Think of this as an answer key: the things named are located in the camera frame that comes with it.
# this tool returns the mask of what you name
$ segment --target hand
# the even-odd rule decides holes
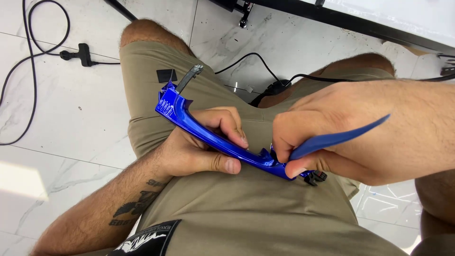
[[[235,107],[218,107],[192,111],[191,115],[203,126],[224,134],[242,148],[248,148],[242,123]],[[240,172],[240,161],[220,152],[207,151],[209,146],[180,128],[175,128],[154,155],[163,171],[160,176],[186,176],[200,171]]]
[[[389,120],[351,141],[290,161],[286,174],[330,171],[369,185],[388,184],[455,167],[453,85],[416,81],[337,83],[297,101],[273,121],[278,160],[310,137]]]

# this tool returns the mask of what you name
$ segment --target fingernail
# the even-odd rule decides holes
[[[298,171],[295,171],[295,172],[292,174],[292,177],[296,177],[297,175],[301,174],[301,173],[304,172],[304,171],[307,171],[307,169],[301,168],[301,169],[299,169]]]
[[[242,137],[242,141],[243,141],[245,144],[248,144],[248,141],[247,141],[247,138],[246,138],[246,137]]]
[[[230,174],[234,174],[234,160],[229,159],[226,162],[226,171]]]

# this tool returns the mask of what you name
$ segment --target white marble floor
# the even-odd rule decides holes
[[[95,61],[118,61],[118,42],[128,24],[102,0],[57,0],[71,19],[68,40],[74,51],[86,42]],[[398,77],[438,76],[434,55],[417,57],[403,47],[340,28],[255,6],[246,29],[239,13],[208,0],[123,0],[133,14],[157,20],[181,37],[196,56],[217,71],[246,53],[262,55],[279,78],[311,73],[338,59],[378,52],[395,65]],[[0,0],[0,78],[28,56],[20,1]],[[43,48],[57,44],[66,29],[60,9],[43,4],[33,16]],[[78,60],[36,58],[38,103],[29,132],[14,146],[0,147],[0,254],[24,256],[61,213],[115,177],[135,156],[126,135],[129,119],[119,66],[82,67]],[[273,78],[256,57],[220,74],[245,101]],[[244,89],[252,88],[253,92]],[[33,100],[30,63],[11,76],[0,107],[0,142],[26,127]],[[419,204],[414,182],[362,186],[352,200],[359,224],[406,252],[420,240]]]

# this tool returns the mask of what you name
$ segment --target black label patch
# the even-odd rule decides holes
[[[180,221],[171,220],[148,227],[129,237],[107,256],[164,256]]]
[[[157,70],[158,82],[169,82],[169,80],[177,81],[177,74],[175,69],[161,69]]]

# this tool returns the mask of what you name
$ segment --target black plug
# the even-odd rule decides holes
[[[97,62],[91,61],[90,50],[88,48],[88,44],[86,43],[79,44],[79,52],[72,53],[68,51],[61,51],[60,58],[66,61],[72,58],[79,58],[81,59],[81,64],[84,67],[91,67],[93,65],[98,64]]]

